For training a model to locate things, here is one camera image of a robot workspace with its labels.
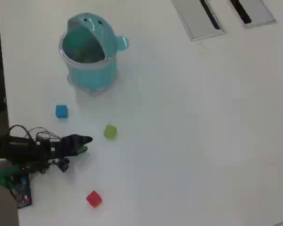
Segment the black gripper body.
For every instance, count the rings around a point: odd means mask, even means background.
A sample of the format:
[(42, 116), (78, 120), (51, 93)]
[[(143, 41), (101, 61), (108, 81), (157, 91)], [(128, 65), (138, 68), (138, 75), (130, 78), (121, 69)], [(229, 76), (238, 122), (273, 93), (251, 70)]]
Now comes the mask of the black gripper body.
[(82, 147), (79, 135), (69, 135), (61, 138), (60, 150), (63, 156), (77, 156)]

